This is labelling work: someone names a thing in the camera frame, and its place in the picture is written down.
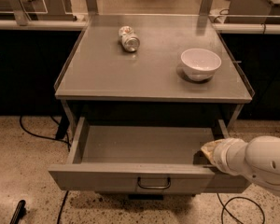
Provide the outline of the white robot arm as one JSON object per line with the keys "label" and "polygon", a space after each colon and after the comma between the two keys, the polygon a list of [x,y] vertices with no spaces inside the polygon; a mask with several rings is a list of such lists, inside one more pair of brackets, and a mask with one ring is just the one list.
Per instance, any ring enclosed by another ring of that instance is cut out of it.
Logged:
{"label": "white robot arm", "polygon": [[280,197],[280,138],[259,136],[250,142],[218,139],[201,147],[205,157],[228,175],[241,175]]}

